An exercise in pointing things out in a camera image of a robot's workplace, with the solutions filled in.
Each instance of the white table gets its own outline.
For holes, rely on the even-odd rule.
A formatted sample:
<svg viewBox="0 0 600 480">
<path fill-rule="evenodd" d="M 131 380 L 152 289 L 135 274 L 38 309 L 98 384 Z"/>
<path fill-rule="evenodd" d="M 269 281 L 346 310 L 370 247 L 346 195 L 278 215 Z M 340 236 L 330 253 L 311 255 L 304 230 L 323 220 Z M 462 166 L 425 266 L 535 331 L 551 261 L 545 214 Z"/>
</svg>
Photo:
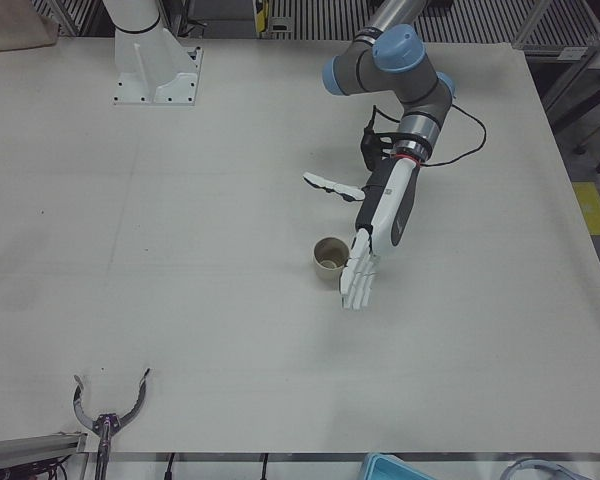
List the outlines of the white table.
<svg viewBox="0 0 600 480">
<path fill-rule="evenodd" d="M 371 306 L 311 248 L 356 205 L 373 103 L 344 44 L 209 41 L 193 108 L 114 107 L 113 42 L 0 54 L 0 439 L 147 401 L 117 451 L 600 452 L 600 265 L 522 53 L 430 45 L 489 126 L 422 172 Z M 452 112 L 433 160 L 480 132 Z M 95 442 L 91 438 L 89 448 Z"/>
</svg>

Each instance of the metal clamp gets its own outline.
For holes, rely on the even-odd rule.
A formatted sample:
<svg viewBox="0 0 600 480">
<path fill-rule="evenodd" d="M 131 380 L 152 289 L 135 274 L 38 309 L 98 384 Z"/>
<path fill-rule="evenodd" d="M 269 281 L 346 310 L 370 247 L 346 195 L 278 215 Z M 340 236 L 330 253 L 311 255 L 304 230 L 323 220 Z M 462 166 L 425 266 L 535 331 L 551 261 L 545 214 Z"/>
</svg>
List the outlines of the metal clamp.
<svg viewBox="0 0 600 480">
<path fill-rule="evenodd" d="M 111 439 L 113 436 L 128 425 L 140 412 L 144 403 L 144 398 L 147 393 L 146 379 L 151 369 L 147 368 L 144 375 L 140 379 L 140 390 L 138 392 L 138 399 L 136 400 L 133 408 L 122 417 L 119 417 L 117 413 L 103 413 L 98 416 L 96 420 L 93 420 L 82 408 L 82 391 L 84 385 L 82 380 L 77 375 L 74 375 L 78 386 L 73 394 L 73 411 L 78 418 L 78 421 L 85 426 L 85 428 L 91 430 L 98 437 L 100 437 L 100 443 L 98 444 L 98 456 L 96 462 L 96 480 L 105 480 L 107 476 L 107 465 L 109 464 L 109 454 L 111 453 Z"/>
</svg>

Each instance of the yellow floor marking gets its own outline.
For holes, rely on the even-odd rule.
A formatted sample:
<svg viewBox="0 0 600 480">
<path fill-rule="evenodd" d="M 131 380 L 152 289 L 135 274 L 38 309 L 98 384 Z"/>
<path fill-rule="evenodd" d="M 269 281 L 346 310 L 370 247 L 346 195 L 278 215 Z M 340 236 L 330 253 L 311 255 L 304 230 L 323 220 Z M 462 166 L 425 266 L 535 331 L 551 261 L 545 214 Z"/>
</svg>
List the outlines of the yellow floor marking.
<svg viewBox="0 0 600 480">
<path fill-rule="evenodd" d="M 593 182 L 573 182 L 584 221 L 591 235 L 600 235 L 600 194 Z"/>
</svg>

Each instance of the blue joint cap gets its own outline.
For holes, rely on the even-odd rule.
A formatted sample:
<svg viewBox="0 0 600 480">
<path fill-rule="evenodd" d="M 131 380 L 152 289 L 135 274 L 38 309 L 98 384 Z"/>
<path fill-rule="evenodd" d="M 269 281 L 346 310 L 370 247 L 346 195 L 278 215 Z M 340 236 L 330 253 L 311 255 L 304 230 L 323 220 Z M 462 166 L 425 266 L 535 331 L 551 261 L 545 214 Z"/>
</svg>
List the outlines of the blue joint cap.
<svg viewBox="0 0 600 480">
<path fill-rule="evenodd" d="M 447 75 L 446 73 L 442 73 L 442 72 L 436 72 L 438 74 L 438 78 L 447 86 L 449 87 L 449 91 L 451 92 L 451 96 L 453 98 L 456 98 L 456 82 L 453 81 L 453 78 L 451 78 L 449 75 Z"/>
<path fill-rule="evenodd" d="M 401 24 L 384 32 L 373 46 L 373 61 L 383 72 L 402 73 L 424 60 L 425 49 L 411 25 Z"/>
<path fill-rule="evenodd" d="M 324 88 L 332 95 L 344 95 L 344 92 L 338 85 L 338 81 L 336 80 L 336 72 L 335 72 L 335 63 L 336 57 L 333 57 L 322 67 L 322 83 L 324 83 Z"/>
</svg>

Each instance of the white robotic hand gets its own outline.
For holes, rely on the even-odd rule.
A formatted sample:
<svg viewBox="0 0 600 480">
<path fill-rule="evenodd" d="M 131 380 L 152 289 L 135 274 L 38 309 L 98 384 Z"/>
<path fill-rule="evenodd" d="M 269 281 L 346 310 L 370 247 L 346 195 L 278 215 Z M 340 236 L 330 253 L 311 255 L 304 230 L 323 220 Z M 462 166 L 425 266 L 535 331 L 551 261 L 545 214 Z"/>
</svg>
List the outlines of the white robotic hand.
<svg viewBox="0 0 600 480">
<path fill-rule="evenodd" d="M 362 200 L 355 223 L 356 236 L 340 276 L 345 309 L 360 310 L 369 304 L 380 256 L 389 255 L 400 243 L 411 214 L 419 169 L 414 158 L 394 155 L 377 165 L 364 190 L 304 174 L 312 187 L 335 192 L 349 202 Z"/>
<path fill-rule="evenodd" d="M 361 202 L 364 200 L 364 192 L 358 187 L 335 183 L 309 172 L 305 172 L 302 177 L 313 188 L 324 190 L 327 193 L 337 193 L 345 202 Z"/>
<path fill-rule="evenodd" d="M 360 310 L 369 304 L 371 283 L 379 260 L 380 257 L 371 251 L 369 232 L 361 228 L 353 239 L 349 260 L 340 276 L 340 295 L 344 308 Z"/>
</svg>

